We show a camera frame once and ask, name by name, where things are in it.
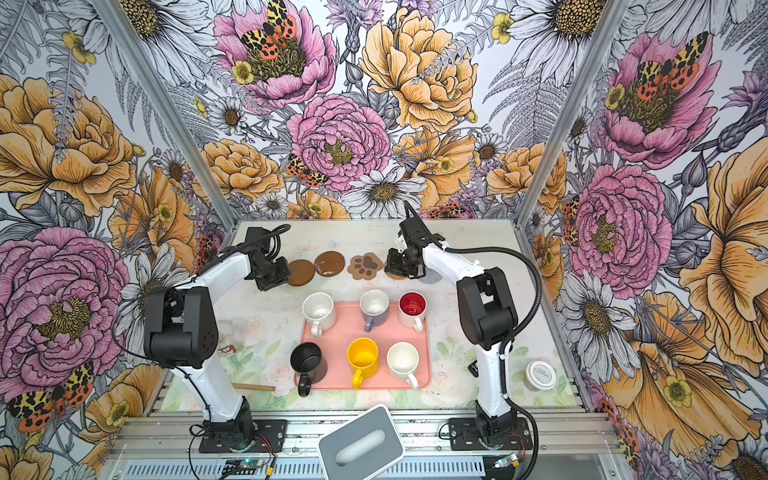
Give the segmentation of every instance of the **yellow mug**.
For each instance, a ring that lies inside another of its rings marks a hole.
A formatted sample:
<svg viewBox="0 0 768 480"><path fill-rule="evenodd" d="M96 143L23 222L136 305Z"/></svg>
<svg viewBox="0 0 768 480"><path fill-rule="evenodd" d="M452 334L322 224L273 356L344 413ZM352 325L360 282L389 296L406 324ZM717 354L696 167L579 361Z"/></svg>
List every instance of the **yellow mug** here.
<svg viewBox="0 0 768 480"><path fill-rule="evenodd" d="M355 370L355 376L352 378L352 387L355 390L360 390L362 381L379 371L379 347L369 338L358 338L350 343L346 350L346 359Z"/></svg>

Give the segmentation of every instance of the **white cup lid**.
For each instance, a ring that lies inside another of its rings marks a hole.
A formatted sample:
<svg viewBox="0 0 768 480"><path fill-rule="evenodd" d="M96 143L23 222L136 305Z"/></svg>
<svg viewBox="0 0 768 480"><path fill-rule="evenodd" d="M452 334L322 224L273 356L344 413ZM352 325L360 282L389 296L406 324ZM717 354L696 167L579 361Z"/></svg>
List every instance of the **white cup lid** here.
<svg viewBox="0 0 768 480"><path fill-rule="evenodd" d="M551 390L558 381L552 366L540 360L528 364L525 368L525 378L539 390Z"/></svg>

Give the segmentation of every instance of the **mug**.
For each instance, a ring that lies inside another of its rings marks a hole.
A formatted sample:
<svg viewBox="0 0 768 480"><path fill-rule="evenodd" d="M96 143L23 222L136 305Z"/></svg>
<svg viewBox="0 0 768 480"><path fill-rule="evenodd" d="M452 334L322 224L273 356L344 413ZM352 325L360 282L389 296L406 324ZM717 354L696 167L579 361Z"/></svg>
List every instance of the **mug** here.
<svg viewBox="0 0 768 480"><path fill-rule="evenodd" d="M400 297L398 302L397 318L404 326L416 329L421 333L424 331L424 322L426 322L427 301L421 293L408 292Z"/></svg>
<svg viewBox="0 0 768 480"><path fill-rule="evenodd" d="M290 366L299 374L299 396L308 396L313 383L318 383L328 373L328 363L315 343L298 345L290 354Z"/></svg>
<svg viewBox="0 0 768 480"><path fill-rule="evenodd" d="M349 344L346 359L355 371L352 387L360 390L362 381L369 379L379 371L379 347L370 338L361 337Z"/></svg>
<svg viewBox="0 0 768 480"><path fill-rule="evenodd" d="M333 308L333 299L327 293L313 293L301 304L301 313L304 319L312 326L312 336L315 338L323 334L336 323L336 309Z"/></svg>
<svg viewBox="0 0 768 480"><path fill-rule="evenodd" d="M365 331L382 325L389 317L389 298L381 290L368 290L360 297L360 310L365 320Z"/></svg>
<svg viewBox="0 0 768 480"><path fill-rule="evenodd" d="M412 389L419 388L419 381L413 375L419 367L419 351L408 342L398 342L389 347L386 364L392 376L405 380Z"/></svg>

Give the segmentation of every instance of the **black mug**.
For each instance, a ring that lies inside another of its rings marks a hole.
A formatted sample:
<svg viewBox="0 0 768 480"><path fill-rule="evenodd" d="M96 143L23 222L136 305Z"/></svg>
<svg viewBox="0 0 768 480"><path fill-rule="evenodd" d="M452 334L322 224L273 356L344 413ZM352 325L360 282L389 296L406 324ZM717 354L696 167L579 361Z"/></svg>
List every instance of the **black mug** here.
<svg viewBox="0 0 768 480"><path fill-rule="evenodd" d="M313 383L318 383L328 373L328 364L315 343L306 342L290 354L290 366L299 377L299 396L308 396Z"/></svg>

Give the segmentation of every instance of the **black mug handle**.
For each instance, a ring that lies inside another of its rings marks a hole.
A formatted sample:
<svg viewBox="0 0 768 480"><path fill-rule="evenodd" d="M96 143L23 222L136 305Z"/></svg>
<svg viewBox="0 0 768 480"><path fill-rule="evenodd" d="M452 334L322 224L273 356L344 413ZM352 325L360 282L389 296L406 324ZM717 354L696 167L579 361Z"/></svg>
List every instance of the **black mug handle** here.
<svg viewBox="0 0 768 480"><path fill-rule="evenodd" d="M306 373L302 373L299 377L299 396L308 396L310 388L312 388L312 379Z"/></svg>

